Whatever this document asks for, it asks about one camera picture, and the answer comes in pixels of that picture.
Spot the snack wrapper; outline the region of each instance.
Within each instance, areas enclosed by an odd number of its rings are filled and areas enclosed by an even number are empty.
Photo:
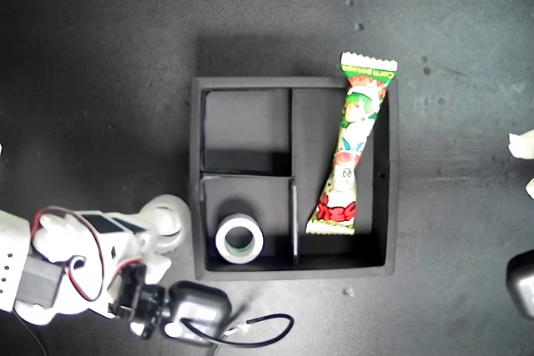
[[[353,235],[356,215],[355,168],[375,125],[397,62],[355,53],[341,55],[341,69],[349,80],[332,172],[306,233]]]

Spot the tape roll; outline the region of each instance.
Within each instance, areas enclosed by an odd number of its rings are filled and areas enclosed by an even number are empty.
[[[234,248],[226,240],[226,236],[232,228],[242,227],[252,234],[252,240],[243,248]],[[258,223],[246,214],[232,214],[225,218],[219,225],[215,235],[215,247],[219,254],[233,264],[250,263],[258,257],[264,247],[264,235],[259,229]]]

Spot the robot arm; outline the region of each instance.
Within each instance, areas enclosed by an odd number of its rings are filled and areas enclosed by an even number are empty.
[[[32,230],[27,221],[0,212],[0,249],[7,250],[0,309],[14,309],[36,325],[87,309],[113,318],[108,305],[118,296],[121,270],[142,262],[144,282],[156,284],[171,266],[161,253],[179,246],[190,225],[187,205],[170,195],[135,215],[45,208]]]
[[[226,293],[186,281],[169,291],[158,285],[171,266],[161,253],[179,246],[190,226],[187,205],[170,195],[134,215],[45,208],[32,229],[26,220],[0,211],[0,310],[46,325],[58,313],[90,309],[128,320],[140,338],[150,338],[159,327],[166,338],[199,346],[258,348],[285,337],[293,318],[273,314],[243,326],[286,318],[289,324],[277,337],[228,342],[221,338],[232,310]]]

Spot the dust speck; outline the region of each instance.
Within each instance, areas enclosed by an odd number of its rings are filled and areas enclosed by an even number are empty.
[[[343,289],[343,294],[353,298],[354,297],[354,289],[352,287],[347,287],[347,288]]]

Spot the black compartment box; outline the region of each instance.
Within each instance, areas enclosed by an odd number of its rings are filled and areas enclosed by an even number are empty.
[[[395,263],[398,102],[391,83],[356,169],[355,234],[305,226],[330,173],[348,84],[343,78],[195,78],[190,207],[198,279],[388,275]],[[252,216],[264,248],[231,264],[214,246],[233,213]]]

